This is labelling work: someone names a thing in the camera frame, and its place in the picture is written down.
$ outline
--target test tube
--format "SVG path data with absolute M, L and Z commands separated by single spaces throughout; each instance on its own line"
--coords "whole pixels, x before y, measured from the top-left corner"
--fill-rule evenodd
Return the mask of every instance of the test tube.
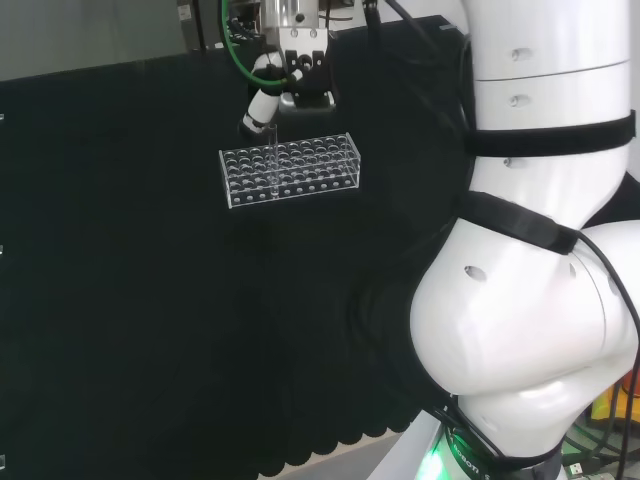
M 267 136 L 268 159 L 267 159 L 267 179 L 269 180 L 269 190 L 272 197 L 277 197 L 280 193 L 278 189 L 280 160 L 278 155 L 278 125 L 270 123 L 264 130 Z

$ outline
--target screw hole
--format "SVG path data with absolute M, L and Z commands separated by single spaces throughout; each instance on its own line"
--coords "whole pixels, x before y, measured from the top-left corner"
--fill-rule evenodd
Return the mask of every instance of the screw hole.
M 466 266 L 464 272 L 477 282 L 487 281 L 487 274 L 478 267 Z

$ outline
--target black strap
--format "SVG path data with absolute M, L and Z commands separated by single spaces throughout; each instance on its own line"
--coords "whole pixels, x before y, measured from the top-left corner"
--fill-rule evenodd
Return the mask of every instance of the black strap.
M 593 153 L 628 144 L 636 136 L 636 112 L 626 118 L 574 127 L 476 130 L 465 140 L 479 157 L 555 157 Z
M 458 217 L 516 240 L 561 255 L 571 253 L 575 232 L 549 217 L 484 192 L 466 192 L 460 198 Z
M 455 431 L 445 429 L 451 455 L 472 480 L 556 480 L 562 468 L 562 442 L 551 451 L 529 458 L 478 455 Z

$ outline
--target green led light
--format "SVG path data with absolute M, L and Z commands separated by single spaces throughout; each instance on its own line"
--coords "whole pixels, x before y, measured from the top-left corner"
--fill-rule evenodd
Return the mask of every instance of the green led light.
M 443 468 L 440 454 L 432 450 L 422 459 L 416 480 L 438 480 Z

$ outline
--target black cable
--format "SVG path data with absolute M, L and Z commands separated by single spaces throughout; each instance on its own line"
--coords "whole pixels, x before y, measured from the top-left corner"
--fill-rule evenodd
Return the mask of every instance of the black cable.
M 322 18 L 323 20 L 326 20 L 328 18 L 329 20 L 332 20 L 334 22 L 348 22 L 350 20 L 353 20 L 353 17 L 328 17 L 326 15 L 318 15 L 318 17 Z
M 595 457 L 598 453 L 600 453 L 600 451 L 603 448 L 610 450 L 614 453 L 620 453 L 620 450 L 613 447 L 613 445 L 609 445 L 609 437 L 611 435 L 611 432 L 613 431 L 613 425 L 615 424 L 615 420 L 616 420 L 615 406 L 616 406 L 616 403 L 618 402 L 618 394 L 620 393 L 620 386 L 621 385 L 618 382 L 616 383 L 613 389 L 613 395 L 611 397 L 611 410 L 609 412 L 609 418 L 607 420 L 607 427 L 605 428 L 605 431 L 602 434 L 602 437 L 598 438 L 595 435 L 592 435 L 590 432 L 583 430 L 578 425 L 574 425 L 575 429 L 578 430 L 578 432 L 581 435 L 589 438 L 589 440 L 591 440 L 592 442 L 595 442 L 596 446 L 587 452 L 565 455 L 562 458 L 562 464 L 564 466 L 573 465 L 574 463 L 586 462 L 591 458 Z
M 331 19 L 331 0 L 327 0 L 327 11 L 325 12 L 326 16 L 324 19 L 324 28 L 329 30 L 329 20 Z
M 620 296 L 624 301 L 629 313 L 631 314 L 631 319 L 633 320 L 633 324 L 636 327 L 636 334 L 638 335 L 638 345 L 640 346 L 640 317 L 638 316 L 638 311 L 636 310 L 633 301 L 631 300 L 631 296 L 627 289 L 622 283 L 620 276 L 616 272 L 615 268 L 606 257 L 606 255 L 598 248 L 598 246 L 591 241 L 589 237 L 587 237 L 583 232 L 576 232 L 578 239 L 580 239 L 589 249 L 598 257 L 598 259 L 602 262 L 605 269 L 609 273 L 611 280 L 617 287 L 620 292 Z M 616 473 L 616 480 L 622 480 L 624 477 L 624 467 L 627 461 L 627 451 L 629 449 L 629 436 L 631 433 L 631 416 L 633 414 L 633 393 L 636 391 L 636 383 L 638 380 L 638 371 L 640 370 L 640 349 L 636 352 L 636 359 L 633 363 L 633 369 L 631 370 L 631 385 L 629 386 L 629 395 L 627 397 L 627 410 L 625 413 L 624 419 L 624 432 L 622 434 L 622 448 L 620 454 L 620 463 L 618 464 L 618 471 Z
M 599 444 L 602 441 L 602 439 L 605 438 L 604 436 L 603 437 L 597 437 L 593 433 L 581 428 L 579 425 L 574 425 L 573 428 L 578 432 L 578 434 L 580 434 L 583 437 L 589 439 L 590 441 L 592 441 L 595 444 Z M 610 450 L 613 453 L 617 453 L 618 455 L 620 455 L 622 453 L 622 450 L 620 450 L 618 447 L 616 447 L 614 445 L 609 445 L 608 443 L 606 443 L 602 448 Z
M 429 47 L 433 55 L 436 58 L 439 58 L 441 55 L 440 47 L 438 47 L 438 45 L 436 44 L 436 42 L 433 41 L 431 36 L 428 35 L 422 29 L 422 27 L 418 24 L 418 22 L 416 22 L 415 18 L 413 18 L 411 14 L 407 12 L 404 9 L 404 7 L 400 5 L 396 0 L 385 0 L 385 1 L 387 2 L 387 5 L 389 5 L 398 15 L 400 15 L 400 18 L 402 18 L 402 20 L 407 22 L 411 30 L 413 30 L 413 32 L 418 36 L 418 38 L 420 38 L 420 40 L 422 40 Z

